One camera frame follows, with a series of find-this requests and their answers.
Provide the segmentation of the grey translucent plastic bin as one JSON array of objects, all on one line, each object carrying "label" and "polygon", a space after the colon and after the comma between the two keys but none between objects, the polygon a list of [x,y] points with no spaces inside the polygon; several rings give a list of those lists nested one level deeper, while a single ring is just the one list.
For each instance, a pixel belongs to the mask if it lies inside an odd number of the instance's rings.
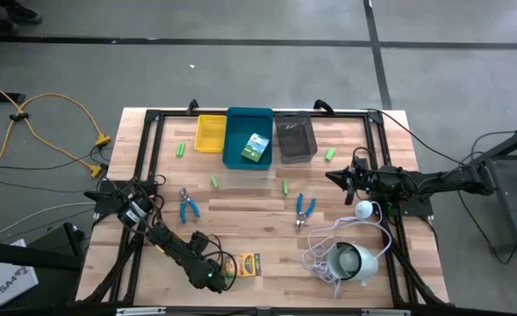
[{"label": "grey translucent plastic bin", "polygon": [[316,155],[318,147],[309,112],[278,113],[275,123],[283,164],[309,162]]}]

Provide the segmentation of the black metal table frame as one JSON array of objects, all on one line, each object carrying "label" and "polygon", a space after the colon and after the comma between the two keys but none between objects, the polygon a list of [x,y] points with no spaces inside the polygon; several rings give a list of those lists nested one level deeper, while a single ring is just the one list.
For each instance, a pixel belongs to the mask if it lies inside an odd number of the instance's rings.
[{"label": "black metal table frame", "polygon": [[[379,163],[399,159],[409,168],[417,165],[403,111],[334,110],[334,115],[311,113],[320,149],[336,147],[338,156],[326,162],[317,155],[307,164],[283,165],[273,161],[266,171],[232,170],[216,154],[200,154],[189,147],[176,157],[180,142],[195,138],[198,110],[192,116],[182,108],[126,108],[118,127],[109,177],[127,181],[154,174],[162,184],[167,225],[183,238],[196,231],[220,237],[225,251],[256,252],[262,274],[236,280],[229,291],[217,294],[193,288],[184,271],[155,247],[139,245],[115,284],[104,297],[114,313],[119,308],[163,306],[163,316],[180,314],[353,314],[362,309],[389,308],[399,294],[406,301],[421,301],[400,267],[381,266],[364,286],[345,284],[341,297],[332,299],[330,287],[310,276],[301,254],[306,235],[294,228],[299,193],[316,198],[310,226],[324,226],[348,212],[343,192],[326,177],[330,169],[349,162],[355,146],[376,152]],[[212,186],[216,176],[219,188]],[[283,181],[289,195],[283,193]],[[196,202],[200,217],[186,206],[187,222],[180,219],[179,192],[185,187]]]}]

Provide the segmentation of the yellow green crayon box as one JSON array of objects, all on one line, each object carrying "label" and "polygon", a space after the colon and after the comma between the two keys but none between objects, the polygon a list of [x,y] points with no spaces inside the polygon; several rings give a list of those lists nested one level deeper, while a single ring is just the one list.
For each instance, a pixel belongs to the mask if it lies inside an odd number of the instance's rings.
[{"label": "yellow green crayon box", "polygon": [[259,162],[269,144],[269,139],[253,133],[241,152],[241,156],[252,162]]},{"label": "yellow green crayon box", "polygon": [[258,253],[244,253],[227,258],[224,264],[226,277],[258,277],[262,274],[261,256]]}]

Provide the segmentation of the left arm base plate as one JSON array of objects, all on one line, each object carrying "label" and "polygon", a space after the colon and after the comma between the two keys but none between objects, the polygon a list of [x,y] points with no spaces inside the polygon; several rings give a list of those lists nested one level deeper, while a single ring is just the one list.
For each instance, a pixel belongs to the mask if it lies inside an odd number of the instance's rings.
[{"label": "left arm base plate", "polygon": [[153,212],[160,184],[155,180],[141,181],[132,178],[127,181],[112,181],[105,178],[97,190],[87,191],[84,196],[96,203],[95,213],[134,215],[146,217]]}]

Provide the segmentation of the blue handled pliers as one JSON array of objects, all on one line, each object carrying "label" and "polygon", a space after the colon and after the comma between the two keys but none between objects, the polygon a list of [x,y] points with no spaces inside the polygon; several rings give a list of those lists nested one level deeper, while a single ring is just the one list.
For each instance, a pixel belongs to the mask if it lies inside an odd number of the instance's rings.
[{"label": "blue handled pliers", "polygon": [[186,217],[186,206],[189,205],[192,210],[194,211],[194,214],[197,218],[200,217],[200,212],[198,209],[198,206],[196,202],[189,196],[187,190],[185,187],[182,187],[182,189],[179,192],[180,196],[180,219],[183,224],[187,222]]},{"label": "blue handled pliers", "polygon": [[304,202],[304,194],[300,193],[298,195],[297,200],[297,206],[296,206],[296,230],[301,231],[305,225],[306,219],[311,215],[313,212],[315,206],[316,206],[316,199],[313,198],[311,200],[311,203],[306,209],[303,209],[303,202]]}]

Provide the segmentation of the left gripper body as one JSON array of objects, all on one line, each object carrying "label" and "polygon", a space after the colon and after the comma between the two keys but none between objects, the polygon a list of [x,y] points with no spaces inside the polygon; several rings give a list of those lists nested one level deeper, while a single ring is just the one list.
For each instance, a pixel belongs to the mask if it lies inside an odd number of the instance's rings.
[{"label": "left gripper body", "polygon": [[234,280],[230,284],[226,282],[224,268],[226,257],[233,257],[222,249],[220,241],[211,241],[204,233],[195,232],[190,239],[190,248],[196,255],[194,277],[190,279],[192,285],[199,289],[206,287],[217,293],[228,291]]}]

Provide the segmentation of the yellow slotted plastic basket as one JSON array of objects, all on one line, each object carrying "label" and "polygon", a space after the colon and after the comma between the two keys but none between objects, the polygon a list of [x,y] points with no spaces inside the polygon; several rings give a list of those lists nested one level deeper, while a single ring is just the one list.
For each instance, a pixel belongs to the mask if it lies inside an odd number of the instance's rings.
[{"label": "yellow slotted plastic basket", "polygon": [[197,120],[194,148],[202,153],[221,153],[224,148],[225,134],[226,116],[200,115]]}]

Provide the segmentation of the white printed cardboard box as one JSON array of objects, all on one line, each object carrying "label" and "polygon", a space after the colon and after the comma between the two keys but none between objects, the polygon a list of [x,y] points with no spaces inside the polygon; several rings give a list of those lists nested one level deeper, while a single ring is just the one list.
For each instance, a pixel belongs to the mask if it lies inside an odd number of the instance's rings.
[{"label": "white printed cardboard box", "polygon": [[33,267],[0,262],[0,307],[38,284]]}]

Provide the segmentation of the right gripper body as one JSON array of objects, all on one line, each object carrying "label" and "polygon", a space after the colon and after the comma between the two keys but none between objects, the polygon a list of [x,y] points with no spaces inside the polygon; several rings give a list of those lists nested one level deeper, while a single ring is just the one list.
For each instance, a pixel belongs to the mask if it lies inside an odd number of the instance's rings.
[{"label": "right gripper body", "polygon": [[358,167],[347,167],[345,169],[345,177],[345,205],[352,205],[355,193],[358,190],[371,190],[378,179],[378,175],[375,170],[367,170]]}]

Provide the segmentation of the white round power adapter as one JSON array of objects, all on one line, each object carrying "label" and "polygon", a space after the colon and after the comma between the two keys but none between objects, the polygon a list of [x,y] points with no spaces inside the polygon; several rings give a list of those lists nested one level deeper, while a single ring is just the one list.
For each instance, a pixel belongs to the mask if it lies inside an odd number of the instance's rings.
[{"label": "white round power adapter", "polygon": [[373,213],[373,204],[370,201],[363,200],[355,206],[355,216],[358,219],[368,219]]}]

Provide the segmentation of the silver metal bracket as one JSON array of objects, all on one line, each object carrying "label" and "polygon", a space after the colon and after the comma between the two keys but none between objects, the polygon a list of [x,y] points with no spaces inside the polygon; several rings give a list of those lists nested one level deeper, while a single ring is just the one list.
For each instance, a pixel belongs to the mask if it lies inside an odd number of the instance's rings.
[{"label": "silver metal bracket", "polygon": [[115,316],[162,316],[167,309],[163,306],[119,308]]},{"label": "silver metal bracket", "polygon": [[412,316],[408,310],[369,308],[362,309],[361,316]]}]

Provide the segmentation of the teal plastic bin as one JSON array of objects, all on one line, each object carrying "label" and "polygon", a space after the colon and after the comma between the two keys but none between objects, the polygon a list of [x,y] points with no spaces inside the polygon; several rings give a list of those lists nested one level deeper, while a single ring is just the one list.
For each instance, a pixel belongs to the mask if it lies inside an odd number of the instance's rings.
[{"label": "teal plastic bin", "polygon": [[[270,108],[230,107],[227,110],[223,162],[229,169],[269,169],[272,163],[273,118],[274,112]],[[253,133],[269,139],[259,162],[241,156]]]}]

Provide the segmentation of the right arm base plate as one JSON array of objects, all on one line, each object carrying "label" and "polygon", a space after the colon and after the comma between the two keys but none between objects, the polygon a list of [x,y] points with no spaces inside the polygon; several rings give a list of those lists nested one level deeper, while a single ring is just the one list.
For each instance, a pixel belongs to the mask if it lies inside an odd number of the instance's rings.
[{"label": "right arm base plate", "polygon": [[387,201],[386,211],[390,216],[427,217],[433,215],[430,194],[414,195],[397,201]]}]

